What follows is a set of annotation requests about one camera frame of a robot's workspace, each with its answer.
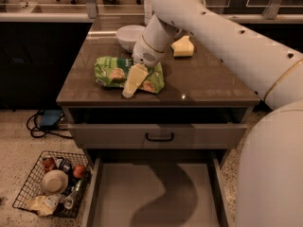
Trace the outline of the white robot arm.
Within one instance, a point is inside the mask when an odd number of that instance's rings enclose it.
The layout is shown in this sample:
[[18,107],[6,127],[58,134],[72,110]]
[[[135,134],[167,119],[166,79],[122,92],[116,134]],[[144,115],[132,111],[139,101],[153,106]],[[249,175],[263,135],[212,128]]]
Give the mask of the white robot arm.
[[208,10],[199,0],[151,0],[135,43],[149,67],[190,32],[271,108],[244,142],[235,227],[303,227],[303,54]]

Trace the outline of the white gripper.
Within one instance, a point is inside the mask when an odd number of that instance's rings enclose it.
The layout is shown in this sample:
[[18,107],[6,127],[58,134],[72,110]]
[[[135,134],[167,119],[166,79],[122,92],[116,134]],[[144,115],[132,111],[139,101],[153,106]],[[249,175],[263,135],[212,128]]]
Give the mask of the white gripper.
[[127,98],[132,97],[149,74],[146,66],[154,67],[165,54],[166,46],[164,44],[157,40],[139,38],[133,50],[134,62],[137,62],[137,64],[133,65],[129,70],[122,95]]

